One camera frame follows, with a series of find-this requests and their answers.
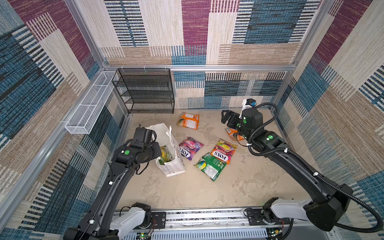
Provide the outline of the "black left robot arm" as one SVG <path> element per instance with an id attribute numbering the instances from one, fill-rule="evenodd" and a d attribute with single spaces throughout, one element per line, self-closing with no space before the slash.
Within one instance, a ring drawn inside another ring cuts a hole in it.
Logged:
<path id="1" fill-rule="evenodd" d="M 94 203 L 77 227 L 68 228 L 65 240 L 122 240 L 137 227 L 153 226 L 151 206 L 135 203 L 129 211 L 113 220 L 115 209 L 140 164 L 149 163 L 161 155 L 155 141 L 129 140 L 114 152 L 110 173 Z"/>

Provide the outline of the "red yellow Fox's bag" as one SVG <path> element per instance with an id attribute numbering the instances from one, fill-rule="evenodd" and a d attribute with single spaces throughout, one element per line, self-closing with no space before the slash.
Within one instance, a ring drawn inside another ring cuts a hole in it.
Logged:
<path id="1" fill-rule="evenodd" d="M 214 149 L 211 151 L 211 155 L 229 165 L 237 147 L 237 145 L 219 139 Z"/>

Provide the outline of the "white paper bag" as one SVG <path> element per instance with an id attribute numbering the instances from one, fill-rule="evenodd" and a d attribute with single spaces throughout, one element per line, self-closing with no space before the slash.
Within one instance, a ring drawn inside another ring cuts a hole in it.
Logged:
<path id="1" fill-rule="evenodd" d="M 176 138 L 173 136 L 172 127 L 167 127 L 164 123 L 161 123 L 149 126 L 147 129 L 154 130 L 156 132 L 156 141 L 160 146 L 167 146 L 173 157 L 173 160 L 171 162 L 165 163 L 165 165 L 160 165 L 159 157 L 156 158 L 156 165 L 158 168 L 164 173 L 166 177 L 172 177 L 184 173 L 186 168 L 182 160 L 179 144 Z"/>

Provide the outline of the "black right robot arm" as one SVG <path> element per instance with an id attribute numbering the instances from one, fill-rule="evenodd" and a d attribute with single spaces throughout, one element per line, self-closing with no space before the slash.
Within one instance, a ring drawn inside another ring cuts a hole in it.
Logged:
<path id="1" fill-rule="evenodd" d="M 253 156 L 265 157 L 277 164 L 310 196 L 302 201 L 271 198 L 261 210 L 266 223 L 273 224 L 277 219 L 285 218 L 299 219 L 326 232 L 339 226 L 338 221 L 353 196 L 348 185 L 339 186 L 329 180 L 291 150 L 278 134 L 265 130 L 263 115 L 256 107 L 244 109 L 240 114 L 223 110 L 221 122 L 245 138 L 245 146 Z"/>

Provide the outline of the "green snack bag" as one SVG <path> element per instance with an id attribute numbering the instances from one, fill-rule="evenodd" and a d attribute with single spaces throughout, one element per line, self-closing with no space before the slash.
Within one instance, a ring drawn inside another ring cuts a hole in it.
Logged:
<path id="1" fill-rule="evenodd" d="M 226 165 L 225 162 L 207 153 L 195 164 L 195 167 L 214 182 L 220 176 Z"/>
<path id="2" fill-rule="evenodd" d="M 159 157 L 159 164 L 165 165 L 165 163 L 173 160 L 172 154 L 167 146 L 161 146 L 161 156 Z"/>

